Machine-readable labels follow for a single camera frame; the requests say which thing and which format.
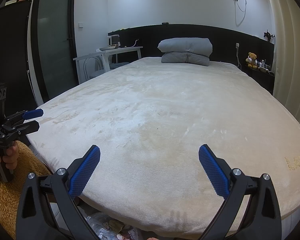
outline bed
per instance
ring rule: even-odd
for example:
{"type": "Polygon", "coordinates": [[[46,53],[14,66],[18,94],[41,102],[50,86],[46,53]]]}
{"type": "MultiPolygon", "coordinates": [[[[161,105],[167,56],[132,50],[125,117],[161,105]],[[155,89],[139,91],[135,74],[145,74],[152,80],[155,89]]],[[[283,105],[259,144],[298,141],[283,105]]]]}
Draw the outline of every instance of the bed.
{"type": "Polygon", "coordinates": [[[198,238],[223,202],[198,160],[205,143],[246,175],[268,173],[282,218],[300,207],[295,118],[232,64],[160,60],[140,59],[40,106],[40,129],[28,138],[46,165],[55,172],[99,146],[81,198],[160,236],[198,238]]]}

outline metal screw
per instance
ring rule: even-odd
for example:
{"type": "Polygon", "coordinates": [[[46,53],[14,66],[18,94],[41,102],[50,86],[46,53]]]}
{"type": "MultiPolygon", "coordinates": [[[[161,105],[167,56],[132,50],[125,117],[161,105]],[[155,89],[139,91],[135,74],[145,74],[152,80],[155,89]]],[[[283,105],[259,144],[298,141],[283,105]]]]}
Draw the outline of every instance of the metal screw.
{"type": "Polygon", "coordinates": [[[265,179],[265,180],[269,180],[270,179],[270,176],[268,175],[268,174],[263,174],[263,178],[265,179]]]}
{"type": "Polygon", "coordinates": [[[58,175],[63,175],[65,173],[66,173],[66,169],[64,169],[64,168],[61,168],[61,169],[57,170],[58,175]]]}
{"type": "Polygon", "coordinates": [[[31,172],[31,173],[28,174],[28,178],[29,178],[29,179],[33,179],[34,176],[35,176],[35,174],[34,174],[33,172],[31,172]]]}
{"type": "Polygon", "coordinates": [[[239,169],[234,169],[234,170],[233,170],[233,173],[234,173],[236,176],[241,175],[241,171],[240,171],[239,169]]]}

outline human hand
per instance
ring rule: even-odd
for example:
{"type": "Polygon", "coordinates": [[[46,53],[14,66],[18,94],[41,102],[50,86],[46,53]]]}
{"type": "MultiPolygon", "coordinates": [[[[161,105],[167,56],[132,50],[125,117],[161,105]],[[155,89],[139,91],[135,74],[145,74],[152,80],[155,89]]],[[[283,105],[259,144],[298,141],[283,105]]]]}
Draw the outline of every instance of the human hand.
{"type": "Polygon", "coordinates": [[[14,170],[18,164],[19,153],[18,153],[18,143],[14,142],[13,146],[7,149],[7,155],[3,156],[3,161],[6,163],[7,169],[14,170]]]}

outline brown fuzzy fabric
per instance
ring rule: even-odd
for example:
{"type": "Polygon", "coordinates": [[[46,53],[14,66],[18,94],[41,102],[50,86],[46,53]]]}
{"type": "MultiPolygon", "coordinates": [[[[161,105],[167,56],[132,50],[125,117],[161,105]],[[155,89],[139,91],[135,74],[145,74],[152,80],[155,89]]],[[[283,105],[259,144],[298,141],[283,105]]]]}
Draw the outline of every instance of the brown fuzzy fabric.
{"type": "Polygon", "coordinates": [[[19,141],[17,143],[19,158],[14,179],[8,183],[0,182],[0,223],[13,239],[16,239],[17,210],[27,175],[30,172],[38,176],[51,174],[25,144],[19,141]]]}

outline blue gripper pad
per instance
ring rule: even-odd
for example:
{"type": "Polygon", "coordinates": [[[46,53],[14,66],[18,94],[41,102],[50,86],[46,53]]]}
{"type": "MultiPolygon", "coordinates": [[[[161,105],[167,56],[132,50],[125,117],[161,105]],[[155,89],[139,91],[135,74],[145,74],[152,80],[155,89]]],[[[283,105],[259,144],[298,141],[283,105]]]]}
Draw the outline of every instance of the blue gripper pad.
{"type": "Polygon", "coordinates": [[[69,195],[72,199],[80,196],[100,161],[100,149],[94,146],[70,179],[69,195]]]}
{"type": "Polygon", "coordinates": [[[199,161],[204,168],[214,190],[217,195],[227,199],[229,195],[229,180],[219,167],[214,156],[211,155],[205,145],[202,145],[199,149],[199,161]]]}
{"type": "Polygon", "coordinates": [[[41,117],[43,116],[43,110],[42,109],[36,109],[33,111],[27,111],[22,115],[22,118],[24,120],[30,120],[30,119],[34,119],[37,117],[41,117]]]}

